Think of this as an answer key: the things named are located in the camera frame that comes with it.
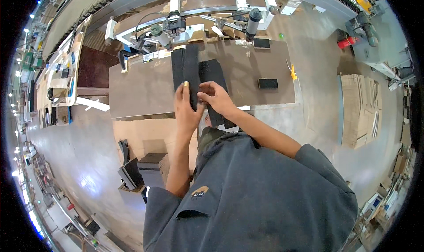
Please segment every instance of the yellow tool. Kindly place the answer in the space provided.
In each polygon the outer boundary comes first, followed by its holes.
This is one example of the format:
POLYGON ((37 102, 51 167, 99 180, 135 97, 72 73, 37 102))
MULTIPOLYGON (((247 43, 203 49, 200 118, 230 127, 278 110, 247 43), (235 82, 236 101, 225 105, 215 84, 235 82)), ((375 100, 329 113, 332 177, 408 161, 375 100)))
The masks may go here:
POLYGON ((368 14, 371 14, 370 8, 371 8, 371 3, 368 2, 367 0, 356 0, 356 2, 358 2, 358 4, 360 6, 362 6, 362 8, 368 12, 368 14))
POLYGON ((297 79, 297 76, 296 76, 296 73, 294 72, 294 65, 292 64, 292 67, 290 68, 289 61, 287 61, 287 59, 286 59, 286 63, 287 63, 287 67, 290 70, 290 75, 292 76, 292 79, 293 80, 296 80, 297 79))

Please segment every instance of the brown workbench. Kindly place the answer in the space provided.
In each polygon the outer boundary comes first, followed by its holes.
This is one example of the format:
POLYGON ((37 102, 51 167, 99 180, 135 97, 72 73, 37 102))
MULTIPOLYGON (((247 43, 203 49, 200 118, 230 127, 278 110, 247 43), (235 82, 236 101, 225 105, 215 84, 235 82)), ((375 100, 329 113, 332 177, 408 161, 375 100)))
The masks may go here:
MULTIPOLYGON (((235 40, 199 44, 199 61, 217 59, 229 95, 236 106, 294 103, 294 84, 287 44, 270 41, 271 49, 236 45, 235 40), (260 90, 259 78, 278 79, 277 90, 260 90)), ((142 56, 129 59, 128 71, 119 64, 109 69, 109 105, 112 118, 174 112, 171 57, 143 63, 142 56)))

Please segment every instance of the fire extinguisher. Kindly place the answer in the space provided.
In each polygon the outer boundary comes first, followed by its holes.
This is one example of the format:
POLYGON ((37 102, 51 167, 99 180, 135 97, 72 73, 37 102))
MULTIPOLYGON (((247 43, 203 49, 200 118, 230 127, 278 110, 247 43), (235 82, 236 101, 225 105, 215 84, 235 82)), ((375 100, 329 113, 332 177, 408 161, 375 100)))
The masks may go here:
POLYGON ((356 41, 357 41, 356 37, 349 36, 349 37, 339 41, 337 43, 337 45, 339 46, 340 49, 343 49, 344 47, 347 47, 349 45, 356 43, 356 41))

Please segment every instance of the concrete floor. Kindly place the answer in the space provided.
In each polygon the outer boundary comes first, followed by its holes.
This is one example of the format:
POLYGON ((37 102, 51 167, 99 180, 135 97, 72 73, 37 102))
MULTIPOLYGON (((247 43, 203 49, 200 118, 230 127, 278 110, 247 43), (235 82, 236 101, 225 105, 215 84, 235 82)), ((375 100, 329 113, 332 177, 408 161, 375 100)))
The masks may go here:
MULTIPOLYGON (((334 31, 338 27, 343 28, 342 21, 304 4, 290 17, 274 17, 268 31, 274 39, 284 34, 299 77, 294 81, 296 103, 257 106, 254 114, 299 143, 321 149, 345 180, 352 182, 362 207, 389 173, 399 148, 403 93, 399 89, 390 92, 385 76, 355 63, 350 52, 337 47, 334 31), (361 73, 381 83, 381 133, 357 150, 338 141, 340 72, 361 73)), ((282 69, 287 69, 284 60, 282 69)), ((34 120, 28 138, 50 163, 59 185, 87 214, 96 213, 106 228, 142 251, 144 206, 126 206, 117 190, 121 184, 117 173, 120 162, 109 112, 84 108, 72 107, 74 122, 69 126, 41 130, 34 120)))

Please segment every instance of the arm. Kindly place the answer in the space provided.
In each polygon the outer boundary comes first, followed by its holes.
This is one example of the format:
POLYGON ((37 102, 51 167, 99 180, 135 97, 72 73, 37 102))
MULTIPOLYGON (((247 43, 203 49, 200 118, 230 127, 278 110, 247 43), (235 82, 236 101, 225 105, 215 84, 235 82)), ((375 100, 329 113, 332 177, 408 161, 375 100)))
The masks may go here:
POLYGON ((200 99, 208 102, 215 111, 237 124, 261 146, 276 150, 290 158, 294 158, 301 148, 294 139, 238 109, 228 93, 217 83, 213 81, 202 83, 200 90, 198 93, 200 99))
POLYGON ((170 158, 170 168, 165 189, 178 197, 184 197, 189 189, 188 149, 193 132, 199 125, 204 106, 198 104, 197 111, 190 107, 189 84, 184 82, 175 91, 174 107, 177 120, 176 146, 170 158))

